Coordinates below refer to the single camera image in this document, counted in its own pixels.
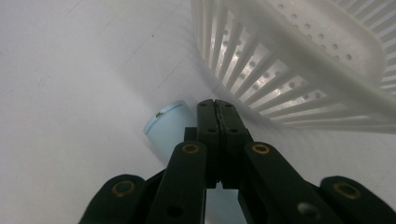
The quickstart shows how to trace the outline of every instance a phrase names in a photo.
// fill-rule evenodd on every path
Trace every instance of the white surface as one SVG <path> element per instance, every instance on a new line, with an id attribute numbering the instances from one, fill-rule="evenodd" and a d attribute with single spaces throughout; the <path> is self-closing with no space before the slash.
<path id="1" fill-rule="evenodd" d="M 396 1 L 335 2 L 191 0 L 198 49 L 265 118 L 396 133 Z"/>
<path id="2" fill-rule="evenodd" d="M 77 223 L 111 177 L 161 171 L 146 121 L 178 99 L 235 103 L 217 86 L 187 1 L 1 1 L 0 223 Z M 300 131 L 240 112 L 307 180 L 344 175 L 396 208 L 395 135 Z"/>

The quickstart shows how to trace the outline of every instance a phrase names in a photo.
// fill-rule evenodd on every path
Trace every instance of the light blue cylinder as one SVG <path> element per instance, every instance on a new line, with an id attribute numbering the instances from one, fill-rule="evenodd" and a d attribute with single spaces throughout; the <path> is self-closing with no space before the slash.
<path id="1" fill-rule="evenodd" d="M 196 127 L 196 117 L 182 100 L 164 107 L 146 124 L 144 132 L 166 164 L 175 146 L 184 140 L 186 127 Z"/>

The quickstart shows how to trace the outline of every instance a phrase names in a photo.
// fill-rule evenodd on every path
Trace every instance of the brass screw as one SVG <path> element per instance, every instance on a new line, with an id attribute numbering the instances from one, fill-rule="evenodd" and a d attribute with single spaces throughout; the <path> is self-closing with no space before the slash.
<path id="1" fill-rule="evenodd" d="M 118 198 L 125 197 L 134 192 L 134 182 L 131 180 L 122 180 L 113 186 L 111 192 Z"/>
<path id="2" fill-rule="evenodd" d="M 251 149 L 253 149 L 253 151 L 255 151 L 256 153 L 259 153 L 262 155 L 265 155 L 270 152 L 270 148 L 263 144 L 254 145 Z"/>
<path id="3" fill-rule="evenodd" d="M 332 187 L 339 194 L 351 200 L 358 199 L 361 196 L 361 192 L 347 182 L 337 182 Z"/>
<path id="4" fill-rule="evenodd" d="M 190 153 L 190 154 L 193 154 L 193 153 L 196 153 L 196 152 L 199 151 L 198 146 L 196 146 L 194 144 L 187 144 L 182 149 L 183 149 L 184 152 Z"/>

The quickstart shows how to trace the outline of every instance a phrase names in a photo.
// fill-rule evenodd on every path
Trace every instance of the plastic container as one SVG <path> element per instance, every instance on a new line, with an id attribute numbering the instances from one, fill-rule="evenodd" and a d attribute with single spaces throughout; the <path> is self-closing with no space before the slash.
<path id="1" fill-rule="evenodd" d="M 153 116 L 146 123 L 144 132 L 166 164 L 175 146 L 184 141 L 185 128 L 196 126 L 196 117 L 190 108 L 184 101 L 176 101 Z"/>
<path id="2" fill-rule="evenodd" d="M 396 133 L 396 1 L 191 0 L 225 89 L 285 125 Z"/>

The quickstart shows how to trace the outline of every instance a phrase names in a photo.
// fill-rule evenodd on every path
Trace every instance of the white plastic basket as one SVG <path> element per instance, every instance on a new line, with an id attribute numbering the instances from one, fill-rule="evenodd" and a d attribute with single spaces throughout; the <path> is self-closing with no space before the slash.
<path id="1" fill-rule="evenodd" d="M 396 133 L 396 1 L 191 0 L 215 76 L 263 117 Z"/>

